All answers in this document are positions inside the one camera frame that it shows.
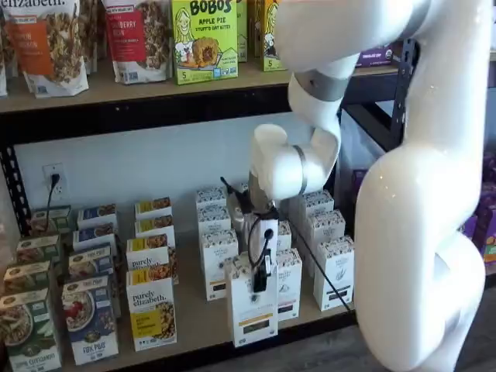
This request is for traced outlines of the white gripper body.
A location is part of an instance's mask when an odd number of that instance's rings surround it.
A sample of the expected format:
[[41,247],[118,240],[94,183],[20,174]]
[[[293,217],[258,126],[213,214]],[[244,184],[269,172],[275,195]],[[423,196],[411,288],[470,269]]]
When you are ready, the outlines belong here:
[[278,221],[276,219],[260,219],[253,229],[253,261],[256,262],[262,253],[265,244],[265,232],[270,229],[273,232],[272,238],[267,244],[266,254],[270,255],[270,265],[276,264],[277,251],[277,231]]

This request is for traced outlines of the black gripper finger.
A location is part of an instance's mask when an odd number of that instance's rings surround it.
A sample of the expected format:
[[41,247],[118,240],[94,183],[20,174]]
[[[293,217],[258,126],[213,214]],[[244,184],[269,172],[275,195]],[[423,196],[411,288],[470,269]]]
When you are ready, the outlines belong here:
[[253,292],[259,293],[266,291],[267,280],[271,276],[272,260],[270,258],[270,251],[268,250],[263,259],[259,263],[253,262]]

